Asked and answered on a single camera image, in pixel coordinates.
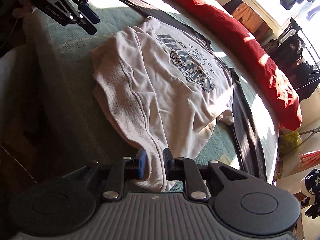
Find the yellow plastic bag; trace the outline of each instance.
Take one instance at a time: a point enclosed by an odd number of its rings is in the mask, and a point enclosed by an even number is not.
[[[300,143],[302,139],[300,134],[295,131],[288,134],[283,134],[279,138],[278,142],[278,152],[279,153],[290,153],[292,152]]]

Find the red blanket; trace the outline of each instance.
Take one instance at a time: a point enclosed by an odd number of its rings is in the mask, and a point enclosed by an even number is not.
[[[255,38],[215,0],[173,0],[211,30],[247,68],[265,94],[280,124],[296,130],[301,125],[299,97],[288,78]]]

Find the green bedspread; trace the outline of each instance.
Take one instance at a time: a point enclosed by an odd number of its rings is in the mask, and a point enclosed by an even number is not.
[[[171,7],[165,3],[166,0],[145,1],[208,37],[217,56],[236,69],[262,142],[267,176],[271,174],[270,177],[273,177],[279,124],[255,82],[234,55],[183,9],[169,2],[174,6]],[[113,163],[137,152],[111,127],[92,94],[95,81],[89,51],[122,28],[139,25],[144,19],[118,0],[89,2],[101,19],[96,25],[95,35],[88,35],[78,25],[62,27],[40,10],[24,19],[28,43],[36,48],[43,74],[42,94],[46,114],[59,135],[62,148],[78,166],[93,159]],[[196,162],[206,164],[212,159],[238,167],[233,142],[222,122],[216,125]],[[172,190],[181,190],[181,184],[177,183]]]

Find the white star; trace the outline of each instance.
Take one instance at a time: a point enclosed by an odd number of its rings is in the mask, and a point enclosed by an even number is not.
[[[317,179],[315,180],[316,186],[320,183],[320,178],[317,176]]]

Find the ribbed gray surface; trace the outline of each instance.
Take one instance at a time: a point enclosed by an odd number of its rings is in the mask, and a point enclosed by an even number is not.
[[[159,195],[129,193],[123,201],[102,205],[94,218],[74,233],[50,238],[38,238],[19,233],[14,239],[252,240],[224,228],[212,216],[205,204],[191,203],[183,197],[182,193]],[[294,238],[285,235],[274,239]]]

